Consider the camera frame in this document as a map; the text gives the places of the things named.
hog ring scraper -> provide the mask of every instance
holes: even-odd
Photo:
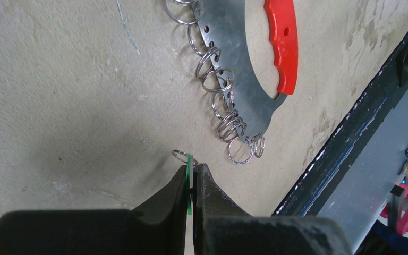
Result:
[[[183,21],[175,17],[167,1],[191,7],[195,19]],[[273,112],[293,94],[298,77],[298,30],[293,0],[265,0],[265,10],[270,27],[269,40],[273,46],[274,65],[279,71],[278,94],[268,96],[256,78],[248,53],[245,31],[244,0],[164,0],[166,13],[177,23],[188,26],[187,37],[193,51],[201,56],[195,77],[205,91],[212,93],[212,109],[220,124],[217,133],[228,143],[230,160],[243,165],[252,156],[264,153],[264,134]],[[199,47],[191,36],[191,27],[197,25],[204,47]],[[211,67],[202,71],[206,62]],[[219,88],[205,85],[208,75],[215,75]],[[216,96],[222,95],[225,114],[216,108]],[[250,146],[249,157],[236,161],[231,155],[231,145],[239,138]]]

beige tabletop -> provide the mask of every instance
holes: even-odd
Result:
[[[247,212],[270,215],[408,31],[408,1],[295,1],[295,94],[275,111],[262,158],[236,166],[193,78],[186,27],[161,0],[120,4],[139,53],[116,0],[0,0],[0,215],[133,208],[178,170],[174,148],[207,163]],[[272,95],[263,4],[246,0],[246,33]]]

green tape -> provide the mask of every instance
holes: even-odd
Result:
[[[190,170],[192,169],[193,162],[191,161],[191,155],[187,153],[187,172],[185,173],[185,199],[187,200],[187,212],[192,215],[191,209],[191,191],[190,191]]]

orange object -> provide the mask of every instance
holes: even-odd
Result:
[[[291,95],[298,79],[298,28],[293,0],[265,0],[270,24],[270,42],[279,71],[277,91]]]

red handle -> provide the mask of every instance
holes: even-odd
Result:
[[[270,42],[279,71],[277,91],[288,95],[295,91],[298,78],[298,29],[293,0],[265,0],[270,24]]]

